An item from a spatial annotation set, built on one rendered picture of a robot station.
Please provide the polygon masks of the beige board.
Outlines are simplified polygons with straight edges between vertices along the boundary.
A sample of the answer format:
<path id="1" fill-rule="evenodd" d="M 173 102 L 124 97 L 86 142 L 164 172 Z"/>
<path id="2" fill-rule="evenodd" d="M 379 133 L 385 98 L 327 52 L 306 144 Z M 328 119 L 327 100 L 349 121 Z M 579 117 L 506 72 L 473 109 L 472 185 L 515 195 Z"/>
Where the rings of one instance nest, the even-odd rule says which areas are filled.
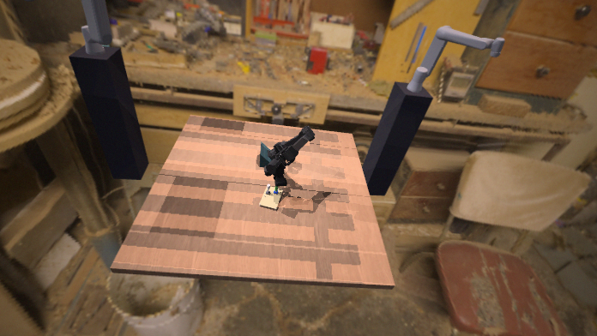
<path id="1" fill-rule="evenodd" d="M 282 194 L 283 189 L 278 189 L 278 187 L 275 186 L 274 187 L 270 187 L 270 184 L 267 185 L 267 188 L 264 191 L 264 194 L 262 196 L 262 199 L 259 203 L 259 205 L 261 206 L 265 206 L 265 207 L 271 207 L 274 208 L 274 210 L 276 210 L 281 194 Z"/>

